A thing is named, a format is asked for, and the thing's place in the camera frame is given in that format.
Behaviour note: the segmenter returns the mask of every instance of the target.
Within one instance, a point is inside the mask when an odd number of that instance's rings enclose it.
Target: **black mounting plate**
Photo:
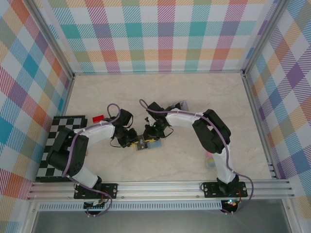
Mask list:
[[[219,184],[217,182],[204,182],[201,184],[201,190],[204,192],[205,198],[239,198],[239,191],[241,192],[242,198],[248,196],[245,182],[239,182],[236,191],[227,196],[219,190]]]
[[[118,184],[117,183],[102,183],[101,191],[108,193],[112,199],[115,199],[117,198]],[[101,199],[102,195],[100,193],[97,193],[96,195],[94,195],[94,192],[89,191],[88,189],[85,189],[81,187],[80,185],[76,185],[73,198],[74,199]]]

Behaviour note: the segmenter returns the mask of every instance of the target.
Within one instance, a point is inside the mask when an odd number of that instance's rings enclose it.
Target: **red block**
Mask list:
[[[96,124],[104,119],[103,115],[93,117],[93,123]]]

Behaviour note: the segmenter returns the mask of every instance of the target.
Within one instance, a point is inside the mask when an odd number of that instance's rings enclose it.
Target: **marble surface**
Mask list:
[[[121,74],[77,76],[67,115],[107,115],[116,103],[134,115],[133,126],[143,133],[146,111],[138,100],[166,108],[186,100],[192,112],[213,109],[231,130],[230,152],[235,170],[252,179],[270,179],[257,128],[239,73],[230,74]],[[113,148],[102,140],[88,149],[85,165],[103,181],[214,180],[215,168],[207,168],[206,152],[193,129],[174,127],[162,139],[163,147],[136,152]]]

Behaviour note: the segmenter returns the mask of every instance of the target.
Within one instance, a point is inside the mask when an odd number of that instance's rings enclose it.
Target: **black and white checkered mat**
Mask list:
[[[69,128],[71,130],[86,127],[87,119],[85,116],[55,116],[52,122],[48,141],[44,148],[43,157],[39,166],[39,171],[35,181],[37,182],[63,182],[69,181],[66,177],[62,177],[62,172],[48,165],[46,161],[47,155],[58,136],[61,128]]]

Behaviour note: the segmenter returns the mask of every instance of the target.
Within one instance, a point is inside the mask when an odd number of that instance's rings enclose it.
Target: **colorful plaid backdrop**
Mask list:
[[[0,1],[0,232],[14,233],[69,78],[22,0]]]
[[[240,70],[273,0],[36,2],[72,68],[93,73]]]
[[[282,178],[311,232],[311,0],[292,0],[249,76]]]

